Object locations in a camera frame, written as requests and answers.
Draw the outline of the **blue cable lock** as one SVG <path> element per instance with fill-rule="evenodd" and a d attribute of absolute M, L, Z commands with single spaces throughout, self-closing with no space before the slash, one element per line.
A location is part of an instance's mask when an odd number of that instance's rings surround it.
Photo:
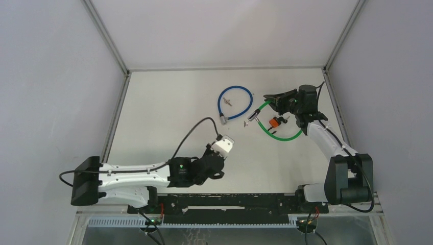
<path fill-rule="evenodd" d="M 230 100 L 232 107 L 224 103 L 223 97 Z M 253 105 L 253 93 L 246 87 L 232 85 L 224 88 L 217 97 L 217 110 L 221 125 L 240 119 Z"/>

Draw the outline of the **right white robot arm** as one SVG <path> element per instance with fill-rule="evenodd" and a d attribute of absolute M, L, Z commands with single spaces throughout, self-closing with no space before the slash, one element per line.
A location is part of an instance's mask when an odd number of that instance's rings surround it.
<path fill-rule="evenodd" d="M 301 132 L 311 139 L 328 160 L 325 180 L 305 184 L 295 198 L 296 208 L 309 212 L 316 203 L 345 205 L 370 202 L 374 205 L 373 160 L 339 139 L 328 118 L 318 109 L 322 85 L 301 85 L 278 94 L 264 95 L 264 101 L 279 115 L 292 114 Z"/>

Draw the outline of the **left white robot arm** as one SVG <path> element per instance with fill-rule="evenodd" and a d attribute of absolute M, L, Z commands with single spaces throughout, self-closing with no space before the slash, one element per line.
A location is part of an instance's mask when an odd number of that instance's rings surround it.
<path fill-rule="evenodd" d="M 175 157 L 161 165 L 120 166 L 88 157 L 74 171 L 71 205 L 90 206 L 100 199 L 155 212 L 158 188 L 188 188 L 224 176 L 224 161 L 233 144 L 227 139 L 208 144 L 204 155 Z"/>

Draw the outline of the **orange padlock with keys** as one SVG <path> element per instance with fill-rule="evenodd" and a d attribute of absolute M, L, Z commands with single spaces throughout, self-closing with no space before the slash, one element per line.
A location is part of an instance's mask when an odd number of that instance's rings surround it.
<path fill-rule="evenodd" d="M 290 116 L 288 117 L 283 117 L 283 116 L 279 116 L 276 117 L 274 116 L 272 119 L 269 120 L 269 127 L 267 129 L 267 131 L 272 131 L 275 128 L 279 127 L 281 124 L 286 124 L 288 122 Z"/>

